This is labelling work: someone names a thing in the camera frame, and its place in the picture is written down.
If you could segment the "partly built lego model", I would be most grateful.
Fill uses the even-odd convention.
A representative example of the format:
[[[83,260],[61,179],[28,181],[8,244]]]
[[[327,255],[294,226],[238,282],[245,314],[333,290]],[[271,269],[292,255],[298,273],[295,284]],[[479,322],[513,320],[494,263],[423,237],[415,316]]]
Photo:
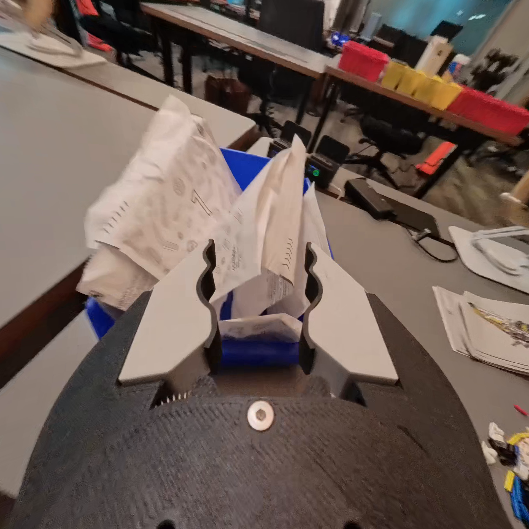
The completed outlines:
[[[522,482],[528,483],[528,427],[506,437],[495,422],[490,422],[488,436],[481,442],[481,449],[487,465],[500,463]]]

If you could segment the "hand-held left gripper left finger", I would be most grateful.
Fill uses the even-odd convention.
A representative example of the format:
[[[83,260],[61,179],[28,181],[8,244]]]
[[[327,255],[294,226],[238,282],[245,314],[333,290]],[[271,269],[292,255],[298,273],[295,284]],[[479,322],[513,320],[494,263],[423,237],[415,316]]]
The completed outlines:
[[[209,239],[155,285],[118,377],[122,385],[162,382],[184,395],[217,370],[222,344],[210,303],[215,267]]]

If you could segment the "long grey-top table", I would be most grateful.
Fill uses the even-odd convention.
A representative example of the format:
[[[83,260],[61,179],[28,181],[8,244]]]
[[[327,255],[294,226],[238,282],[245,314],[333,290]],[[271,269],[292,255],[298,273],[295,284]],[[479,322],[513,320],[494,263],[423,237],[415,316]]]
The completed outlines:
[[[302,123],[312,84],[324,75],[330,57],[197,4],[141,2],[140,7],[159,38],[163,82],[166,85],[175,86],[171,46],[175,43],[182,51],[183,90],[189,95],[193,93],[193,48],[197,46],[199,37],[205,37],[307,77],[309,81],[301,91],[295,119],[296,124]]]

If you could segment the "wooden book stand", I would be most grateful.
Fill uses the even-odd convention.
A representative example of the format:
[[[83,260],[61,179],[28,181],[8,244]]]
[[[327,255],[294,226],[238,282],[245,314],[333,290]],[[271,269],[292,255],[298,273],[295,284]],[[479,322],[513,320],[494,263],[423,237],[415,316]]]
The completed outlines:
[[[80,69],[107,62],[91,53],[80,36],[57,28],[54,1],[1,1],[1,48],[58,69]]]

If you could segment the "black power adapter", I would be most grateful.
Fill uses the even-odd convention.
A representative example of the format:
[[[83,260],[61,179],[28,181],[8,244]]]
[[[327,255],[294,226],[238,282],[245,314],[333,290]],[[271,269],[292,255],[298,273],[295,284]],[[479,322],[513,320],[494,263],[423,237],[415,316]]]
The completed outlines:
[[[345,199],[367,212],[375,220],[393,221],[396,213],[391,205],[379,195],[364,178],[350,179],[344,184]]]
[[[392,209],[395,213],[394,223],[415,232],[429,230],[429,237],[441,240],[436,219],[432,215],[400,202],[392,203]]]

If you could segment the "yellow plastic bin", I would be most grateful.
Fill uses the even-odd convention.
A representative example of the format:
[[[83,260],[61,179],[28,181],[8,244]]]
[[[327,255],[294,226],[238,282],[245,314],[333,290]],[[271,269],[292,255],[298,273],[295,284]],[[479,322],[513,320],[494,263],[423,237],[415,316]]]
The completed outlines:
[[[415,97],[416,92],[426,79],[427,77],[423,72],[406,68],[395,91],[406,96]]]
[[[380,80],[381,86],[385,89],[396,91],[408,70],[409,66],[406,63],[394,60],[388,61],[384,75]]]
[[[442,86],[443,80],[440,77],[424,76],[415,89],[413,98],[429,106],[434,106],[434,98]]]
[[[457,83],[437,80],[433,84],[433,92],[430,105],[438,110],[447,110],[448,107],[458,98],[463,87]]]

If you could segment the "black desk equipment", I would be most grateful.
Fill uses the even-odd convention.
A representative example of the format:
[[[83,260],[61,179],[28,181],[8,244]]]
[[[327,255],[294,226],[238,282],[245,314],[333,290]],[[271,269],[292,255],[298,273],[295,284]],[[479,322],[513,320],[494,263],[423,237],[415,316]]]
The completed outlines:
[[[469,86],[483,93],[488,92],[493,86],[501,84],[506,79],[509,69],[518,60],[519,57],[516,55],[509,55],[500,49],[491,49],[484,61],[472,69]]]

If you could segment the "large white printed paper bag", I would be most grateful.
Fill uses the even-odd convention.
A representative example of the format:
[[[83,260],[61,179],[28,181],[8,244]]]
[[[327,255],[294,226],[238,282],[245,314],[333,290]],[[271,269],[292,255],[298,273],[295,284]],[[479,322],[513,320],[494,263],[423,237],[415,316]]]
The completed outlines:
[[[241,194],[208,123],[169,96],[120,178],[88,209],[86,243],[114,247],[162,279]]]

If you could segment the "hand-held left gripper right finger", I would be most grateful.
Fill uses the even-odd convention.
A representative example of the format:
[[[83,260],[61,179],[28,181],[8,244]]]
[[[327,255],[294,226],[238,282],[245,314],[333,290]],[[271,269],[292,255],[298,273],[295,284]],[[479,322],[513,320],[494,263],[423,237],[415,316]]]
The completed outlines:
[[[395,386],[399,377],[365,289],[313,243],[306,246],[305,271],[303,372],[324,379],[337,398],[352,398],[360,382]]]

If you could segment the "blue plastic bin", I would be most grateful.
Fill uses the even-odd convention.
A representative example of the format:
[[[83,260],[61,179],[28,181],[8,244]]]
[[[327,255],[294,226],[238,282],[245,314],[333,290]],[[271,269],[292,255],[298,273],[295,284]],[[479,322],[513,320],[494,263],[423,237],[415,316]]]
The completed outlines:
[[[221,149],[221,152],[242,190],[248,187],[269,161],[264,156],[232,149]],[[108,333],[117,320],[117,316],[108,314],[102,304],[92,297],[86,301],[85,312],[98,340]],[[221,366],[224,368],[289,367],[298,363],[298,342],[222,338]]]

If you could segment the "row of red yellow bins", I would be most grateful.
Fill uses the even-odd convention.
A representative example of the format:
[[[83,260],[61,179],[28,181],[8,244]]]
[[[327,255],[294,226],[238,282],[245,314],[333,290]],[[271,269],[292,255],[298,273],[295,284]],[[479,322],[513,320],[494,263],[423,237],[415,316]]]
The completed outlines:
[[[312,136],[311,149],[314,149],[336,95],[343,85],[360,89],[359,107],[364,114],[379,116],[388,123],[394,123],[401,117],[402,124],[406,127],[412,126],[425,136],[433,136],[455,145],[436,172],[414,190],[415,198],[424,198],[460,156],[473,153],[485,141],[493,140],[511,148],[517,148],[524,142],[524,139],[517,135],[488,127],[449,110],[437,109],[412,96],[384,88],[380,83],[341,70],[337,66],[326,66],[325,74],[330,91]]]

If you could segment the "brown bag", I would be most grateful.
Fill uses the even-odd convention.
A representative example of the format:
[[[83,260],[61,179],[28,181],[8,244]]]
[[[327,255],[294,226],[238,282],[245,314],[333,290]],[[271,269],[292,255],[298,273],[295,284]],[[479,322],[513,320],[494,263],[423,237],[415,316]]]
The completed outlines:
[[[231,77],[208,75],[204,83],[204,99],[214,105],[247,115],[251,89],[239,80]]]

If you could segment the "black battery charger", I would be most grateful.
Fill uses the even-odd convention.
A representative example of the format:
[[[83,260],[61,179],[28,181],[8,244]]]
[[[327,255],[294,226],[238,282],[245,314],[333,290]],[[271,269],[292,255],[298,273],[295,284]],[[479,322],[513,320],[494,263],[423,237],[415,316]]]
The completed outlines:
[[[349,152],[348,145],[331,136],[323,135],[316,150],[307,157],[305,177],[314,183],[316,188],[329,188]]]
[[[287,120],[282,126],[280,136],[273,139],[269,144],[267,157],[273,158],[279,152],[289,149],[292,146],[294,137],[297,136],[304,147],[308,147],[311,140],[312,133],[310,130],[296,124],[293,121]]]

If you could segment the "cream cardboard box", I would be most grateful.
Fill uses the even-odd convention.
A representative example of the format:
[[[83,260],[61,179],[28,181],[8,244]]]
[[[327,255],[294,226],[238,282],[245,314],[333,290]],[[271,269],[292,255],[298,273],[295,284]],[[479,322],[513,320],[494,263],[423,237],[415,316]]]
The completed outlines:
[[[414,69],[429,77],[436,76],[452,50],[448,38],[431,36]]]

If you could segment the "blue lego assembly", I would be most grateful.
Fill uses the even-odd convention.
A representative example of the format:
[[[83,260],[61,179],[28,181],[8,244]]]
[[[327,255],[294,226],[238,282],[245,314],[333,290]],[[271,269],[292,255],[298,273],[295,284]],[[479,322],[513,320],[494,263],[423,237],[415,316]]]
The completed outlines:
[[[509,495],[514,517],[528,528],[528,482],[510,470],[505,476],[504,490]]]

